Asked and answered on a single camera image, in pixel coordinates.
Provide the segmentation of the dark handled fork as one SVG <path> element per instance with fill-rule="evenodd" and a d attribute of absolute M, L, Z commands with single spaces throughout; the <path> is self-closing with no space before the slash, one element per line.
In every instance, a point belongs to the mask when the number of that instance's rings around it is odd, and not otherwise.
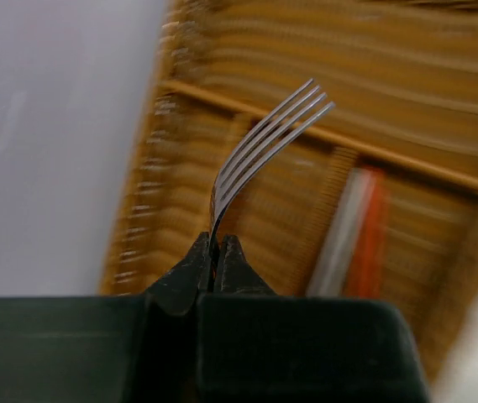
<path fill-rule="evenodd" d="M 264 116 L 235 146 L 213 183 L 208 252 L 218 253 L 218 228 L 235 197 L 272 158 L 334 108 L 310 79 Z"/>

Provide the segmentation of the orange chopstick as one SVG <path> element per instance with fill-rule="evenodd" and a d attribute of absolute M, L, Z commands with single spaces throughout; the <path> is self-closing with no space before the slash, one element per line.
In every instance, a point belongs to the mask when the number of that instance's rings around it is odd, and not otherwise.
<path fill-rule="evenodd" d="M 367 166 L 366 171 L 372 176 L 370 200 L 366 205 L 365 218 L 353 251 L 343 295 L 378 299 L 386 243 L 389 191 L 382 170 Z"/>

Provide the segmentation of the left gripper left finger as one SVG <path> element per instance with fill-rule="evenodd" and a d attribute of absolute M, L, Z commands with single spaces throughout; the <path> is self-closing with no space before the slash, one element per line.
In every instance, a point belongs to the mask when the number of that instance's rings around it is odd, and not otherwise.
<path fill-rule="evenodd" d="M 124 296 L 0 297 L 0 402 L 191 402 L 208 235 Z"/>

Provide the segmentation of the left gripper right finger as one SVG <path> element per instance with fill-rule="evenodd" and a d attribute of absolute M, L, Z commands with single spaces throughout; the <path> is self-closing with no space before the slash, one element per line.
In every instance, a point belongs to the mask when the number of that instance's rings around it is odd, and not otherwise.
<path fill-rule="evenodd" d="M 279 296 L 224 238 L 197 302 L 203 402 L 427 402 L 410 327 L 384 301 Z"/>

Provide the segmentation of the white chopstick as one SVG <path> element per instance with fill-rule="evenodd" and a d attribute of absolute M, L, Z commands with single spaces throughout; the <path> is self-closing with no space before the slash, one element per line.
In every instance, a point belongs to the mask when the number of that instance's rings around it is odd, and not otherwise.
<path fill-rule="evenodd" d="M 372 184 L 369 170 L 354 168 L 350 172 L 307 286 L 307 296 L 340 294 L 370 202 Z"/>

